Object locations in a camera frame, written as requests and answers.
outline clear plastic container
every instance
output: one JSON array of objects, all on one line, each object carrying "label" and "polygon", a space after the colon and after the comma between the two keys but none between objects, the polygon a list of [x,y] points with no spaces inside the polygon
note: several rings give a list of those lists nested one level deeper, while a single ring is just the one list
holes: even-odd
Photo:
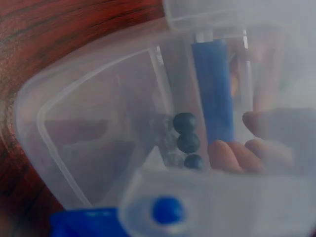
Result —
[{"label": "clear plastic container", "polygon": [[[106,36],[34,76],[18,93],[18,141],[66,209],[117,205],[134,171],[153,152],[167,169],[184,169],[186,154],[177,148],[179,134],[172,125],[178,113],[196,117],[200,147],[195,153],[203,158],[202,173],[207,174],[207,147],[223,140],[218,128],[229,130],[228,142],[244,144],[254,138],[242,122],[244,112],[316,108],[316,3],[166,0],[164,6],[171,29],[159,20]],[[201,44],[212,42],[218,43],[212,50],[223,47],[220,65],[219,59],[201,57],[206,52]],[[208,87],[215,81],[210,72],[219,77],[220,90]],[[217,93],[209,104],[224,105],[217,111],[225,107],[222,118],[228,122],[210,122],[221,117],[208,111],[208,91]],[[313,129],[275,131],[291,138],[295,148],[304,148],[302,134]],[[313,154],[311,149],[295,151],[296,156]],[[150,166],[160,167],[158,163]],[[315,170],[314,164],[307,165],[309,170]],[[268,161],[266,170],[273,169]],[[144,177],[151,180],[148,173]]]}]

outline dark blue bead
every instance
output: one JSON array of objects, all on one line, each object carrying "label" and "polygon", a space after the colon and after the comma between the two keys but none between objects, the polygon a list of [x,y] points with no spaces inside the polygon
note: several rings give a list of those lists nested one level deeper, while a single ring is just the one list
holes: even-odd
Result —
[{"label": "dark blue bead", "polygon": [[193,133],[197,126],[197,119],[191,113],[180,113],[173,118],[173,127],[180,134]]},{"label": "dark blue bead", "polygon": [[196,154],[188,155],[184,160],[184,166],[189,169],[202,169],[203,160],[202,157]]},{"label": "dark blue bead", "polygon": [[182,134],[178,137],[177,146],[184,153],[194,153],[199,149],[200,142],[194,133]]},{"label": "dark blue bead", "polygon": [[182,203],[174,197],[159,197],[152,209],[153,219],[161,225],[172,225],[185,219]]}]

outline wooden surface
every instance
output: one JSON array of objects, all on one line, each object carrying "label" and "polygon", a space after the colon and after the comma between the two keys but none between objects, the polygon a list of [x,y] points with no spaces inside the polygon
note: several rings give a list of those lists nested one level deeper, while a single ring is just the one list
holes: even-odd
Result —
[{"label": "wooden surface", "polygon": [[62,210],[14,136],[12,106],[39,70],[101,36],[163,17],[161,0],[0,0],[0,236],[49,233]]}]

